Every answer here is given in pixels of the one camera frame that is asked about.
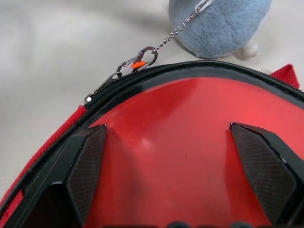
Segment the metal carabiner clip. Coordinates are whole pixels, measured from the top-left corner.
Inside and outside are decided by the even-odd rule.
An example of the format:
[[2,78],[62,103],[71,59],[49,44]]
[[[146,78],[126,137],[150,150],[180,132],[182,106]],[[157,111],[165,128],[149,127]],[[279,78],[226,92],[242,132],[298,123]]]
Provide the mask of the metal carabiner clip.
[[[149,52],[150,54],[152,54],[152,60],[151,61],[143,61],[142,58],[144,57],[145,53]],[[116,69],[116,73],[118,75],[122,75],[121,73],[121,69],[123,67],[127,67],[127,66],[131,66],[131,69],[135,72],[138,69],[142,68],[145,69],[148,66],[154,64],[154,62],[157,60],[158,57],[158,52],[157,52],[157,48],[155,47],[145,47],[142,50],[140,50],[136,56],[132,57],[131,59],[122,62]]]

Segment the blue plush keychain toy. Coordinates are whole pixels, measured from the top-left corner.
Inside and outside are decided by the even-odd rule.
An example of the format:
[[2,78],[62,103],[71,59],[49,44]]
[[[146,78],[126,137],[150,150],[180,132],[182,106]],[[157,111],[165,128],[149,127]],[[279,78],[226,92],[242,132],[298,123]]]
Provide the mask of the blue plush keychain toy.
[[178,41],[199,58],[258,53],[253,37],[266,18],[272,0],[169,0],[171,26]]

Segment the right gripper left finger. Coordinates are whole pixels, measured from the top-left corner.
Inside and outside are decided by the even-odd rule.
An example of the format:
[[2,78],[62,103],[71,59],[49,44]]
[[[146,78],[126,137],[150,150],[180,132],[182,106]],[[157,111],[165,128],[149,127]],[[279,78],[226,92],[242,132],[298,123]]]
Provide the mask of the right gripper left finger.
[[9,218],[9,228],[82,228],[99,180],[107,127],[74,134]]

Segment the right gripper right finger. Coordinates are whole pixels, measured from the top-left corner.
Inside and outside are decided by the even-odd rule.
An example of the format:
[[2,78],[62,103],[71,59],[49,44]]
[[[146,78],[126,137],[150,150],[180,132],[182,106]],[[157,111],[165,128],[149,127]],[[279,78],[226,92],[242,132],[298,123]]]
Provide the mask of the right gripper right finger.
[[231,123],[245,176],[273,225],[304,227],[304,160],[278,135]]

